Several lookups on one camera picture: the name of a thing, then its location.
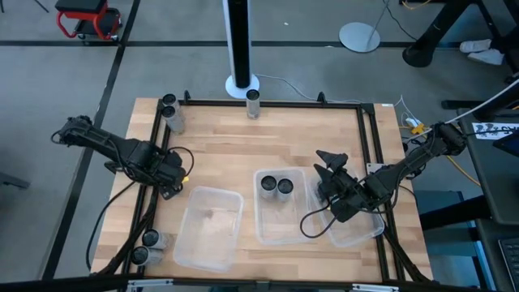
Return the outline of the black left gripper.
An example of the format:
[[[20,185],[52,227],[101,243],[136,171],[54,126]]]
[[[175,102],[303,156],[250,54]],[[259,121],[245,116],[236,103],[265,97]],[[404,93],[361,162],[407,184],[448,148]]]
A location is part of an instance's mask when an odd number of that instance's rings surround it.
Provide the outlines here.
[[[148,185],[157,187],[164,200],[169,200],[183,189],[187,171],[182,158],[175,151],[154,152],[147,166]]]

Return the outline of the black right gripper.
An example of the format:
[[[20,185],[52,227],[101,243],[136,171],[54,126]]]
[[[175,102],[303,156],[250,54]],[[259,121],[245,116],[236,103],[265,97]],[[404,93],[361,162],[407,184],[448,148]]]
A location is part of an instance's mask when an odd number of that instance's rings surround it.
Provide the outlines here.
[[[367,193],[358,182],[357,176],[351,175],[347,169],[342,169],[348,161],[348,156],[345,153],[336,154],[323,150],[317,150],[316,154],[327,168],[313,165],[320,177],[318,198],[320,202],[326,203],[333,216],[339,222],[346,222],[358,212],[370,212],[372,208],[368,204]]]

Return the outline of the clear plastic bin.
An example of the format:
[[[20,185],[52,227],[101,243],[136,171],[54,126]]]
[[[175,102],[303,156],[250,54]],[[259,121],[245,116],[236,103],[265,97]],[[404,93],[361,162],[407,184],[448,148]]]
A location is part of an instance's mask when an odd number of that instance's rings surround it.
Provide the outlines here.
[[[313,171],[307,172],[309,179],[307,188],[311,210],[323,208],[326,203],[320,202],[318,198],[318,185],[321,183],[319,175]],[[341,223],[335,220],[330,228],[324,233],[335,247],[352,247],[368,239],[381,235],[384,232],[383,218],[380,215],[358,212],[348,221]]]
[[[260,195],[260,181],[273,176],[277,183],[287,178],[294,185],[293,193],[286,202],[276,196],[266,200]],[[257,170],[253,176],[255,200],[255,232],[257,239],[264,245],[284,245],[304,243],[309,240],[304,234],[315,231],[313,223],[303,217],[311,211],[307,178],[302,168],[276,168]]]
[[[234,262],[244,199],[235,191],[195,187],[175,241],[176,264],[226,273]]]

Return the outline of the black desk support beam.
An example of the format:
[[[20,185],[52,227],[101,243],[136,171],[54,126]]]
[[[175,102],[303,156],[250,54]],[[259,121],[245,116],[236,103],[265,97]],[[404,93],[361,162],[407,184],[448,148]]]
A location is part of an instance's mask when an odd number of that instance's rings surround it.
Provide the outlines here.
[[[420,215],[423,230],[431,230],[476,219],[491,219],[491,210],[484,196],[464,200],[460,203]]]

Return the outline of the white round floor base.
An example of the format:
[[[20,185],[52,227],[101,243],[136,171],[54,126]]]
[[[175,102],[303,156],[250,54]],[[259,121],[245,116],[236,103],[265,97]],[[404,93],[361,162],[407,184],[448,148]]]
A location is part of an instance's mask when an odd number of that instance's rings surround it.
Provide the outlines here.
[[[344,47],[359,54],[370,53],[380,47],[381,37],[377,28],[388,9],[390,0],[382,1],[384,8],[373,25],[350,22],[341,27],[338,36]]]

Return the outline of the black and white tower fan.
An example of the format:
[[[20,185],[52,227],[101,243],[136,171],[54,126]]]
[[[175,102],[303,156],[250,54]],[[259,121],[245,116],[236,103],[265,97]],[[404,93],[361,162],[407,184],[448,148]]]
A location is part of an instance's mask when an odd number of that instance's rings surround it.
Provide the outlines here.
[[[225,90],[234,99],[244,100],[247,92],[260,89],[252,73],[250,0],[222,0],[231,74]]]

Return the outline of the black front crossbar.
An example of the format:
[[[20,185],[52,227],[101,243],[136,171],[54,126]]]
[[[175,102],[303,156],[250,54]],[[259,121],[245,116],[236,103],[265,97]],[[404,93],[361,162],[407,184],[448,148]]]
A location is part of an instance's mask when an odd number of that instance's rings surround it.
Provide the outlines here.
[[[470,287],[446,286],[435,282],[388,280],[379,283],[324,281],[257,281],[194,278],[144,278],[138,273],[95,275],[35,281],[0,283],[0,292],[106,292],[127,288],[156,286],[247,287],[260,291],[272,289],[351,290],[365,292],[500,292]]]

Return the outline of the black floor bar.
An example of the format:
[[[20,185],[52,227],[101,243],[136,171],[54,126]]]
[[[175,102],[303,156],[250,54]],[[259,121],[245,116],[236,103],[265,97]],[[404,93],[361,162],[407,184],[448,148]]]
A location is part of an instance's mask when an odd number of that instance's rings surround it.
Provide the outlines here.
[[[18,187],[20,189],[28,189],[31,185],[30,182],[11,176],[9,174],[4,174],[3,172],[0,172],[0,184]]]

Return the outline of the white paper with writing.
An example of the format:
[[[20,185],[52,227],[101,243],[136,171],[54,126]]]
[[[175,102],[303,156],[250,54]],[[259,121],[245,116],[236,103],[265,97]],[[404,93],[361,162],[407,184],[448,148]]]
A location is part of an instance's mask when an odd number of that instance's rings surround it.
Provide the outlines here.
[[[478,140],[499,140],[519,131],[519,123],[472,122],[472,128]]]

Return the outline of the black desk leg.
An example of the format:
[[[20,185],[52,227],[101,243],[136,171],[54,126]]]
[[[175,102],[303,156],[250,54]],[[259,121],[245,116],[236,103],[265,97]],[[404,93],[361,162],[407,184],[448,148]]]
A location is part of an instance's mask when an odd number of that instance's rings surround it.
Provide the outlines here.
[[[472,0],[448,0],[427,30],[402,52],[404,61],[412,67],[428,67],[441,39],[471,3]]]

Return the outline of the dark side desk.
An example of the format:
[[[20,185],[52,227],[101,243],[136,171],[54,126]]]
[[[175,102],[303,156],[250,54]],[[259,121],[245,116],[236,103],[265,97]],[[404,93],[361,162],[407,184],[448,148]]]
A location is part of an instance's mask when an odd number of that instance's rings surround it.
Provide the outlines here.
[[[519,131],[519,117],[513,117],[510,110],[495,118],[489,126],[481,123],[467,109],[459,109],[458,114],[465,116],[459,125],[465,133],[471,160],[478,181],[486,197],[491,217],[503,225],[519,225],[519,157],[493,146],[495,140],[505,136],[499,130]],[[476,131],[498,131],[485,137],[474,135]]]

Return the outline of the dark tablet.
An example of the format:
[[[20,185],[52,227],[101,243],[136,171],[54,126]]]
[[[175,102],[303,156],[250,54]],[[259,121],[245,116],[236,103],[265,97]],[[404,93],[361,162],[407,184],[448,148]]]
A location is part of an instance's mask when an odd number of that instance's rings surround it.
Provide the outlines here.
[[[506,135],[495,141],[492,145],[501,151],[519,157],[519,131],[514,131],[512,134]]]

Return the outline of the red and black rolling stool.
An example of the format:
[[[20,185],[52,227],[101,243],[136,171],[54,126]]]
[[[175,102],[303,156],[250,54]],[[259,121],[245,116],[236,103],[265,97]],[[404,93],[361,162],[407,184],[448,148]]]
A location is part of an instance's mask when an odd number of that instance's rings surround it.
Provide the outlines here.
[[[117,8],[109,7],[108,0],[58,0],[57,26],[68,38],[94,36],[103,41],[118,41],[118,30],[122,26],[122,14]],[[61,18],[76,19],[75,28],[68,32]]]

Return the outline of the black keyboard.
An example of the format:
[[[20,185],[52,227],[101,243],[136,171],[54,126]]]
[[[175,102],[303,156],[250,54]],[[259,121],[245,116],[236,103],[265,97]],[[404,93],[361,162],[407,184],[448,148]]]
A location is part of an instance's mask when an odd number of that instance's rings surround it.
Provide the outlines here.
[[[498,241],[514,292],[519,292],[519,238]]]

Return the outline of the black table frame rails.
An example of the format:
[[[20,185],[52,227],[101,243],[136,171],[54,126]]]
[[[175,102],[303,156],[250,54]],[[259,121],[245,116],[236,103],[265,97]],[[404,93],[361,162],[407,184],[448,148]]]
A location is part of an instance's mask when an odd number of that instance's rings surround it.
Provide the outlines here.
[[[259,169],[300,166],[307,177],[315,175],[314,163],[321,163],[316,149],[346,152],[348,163],[364,175],[364,165],[382,160],[393,163],[403,158],[400,133],[394,108],[374,105],[381,147],[375,150],[371,138],[370,116],[367,110],[338,109],[343,106],[328,103],[267,102],[261,105],[261,116],[250,120],[244,101],[190,100],[183,107],[187,127],[183,135],[173,136],[168,146],[189,148],[195,156],[195,167],[184,185],[183,193],[171,200],[159,198],[154,220],[155,228],[172,236],[172,246],[162,261],[144,270],[146,277],[175,280],[254,280],[370,282],[379,283],[382,274],[377,241],[370,239],[353,247],[335,247],[328,233],[320,238],[297,244],[279,246],[263,244],[255,233],[255,201],[253,175]],[[213,187],[240,193],[244,205],[242,221],[231,269],[227,273],[212,273],[178,265],[173,258],[174,240],[182,225],[191,189]],[[108,208],[101,227],[92,270],[104,268],[127,240],[132,227],[139,185],[128,189]],[[398,237],[406,253],[421,273],[432,278],[431,266],[414,197],[400,191],[398,205],[393,209]]]

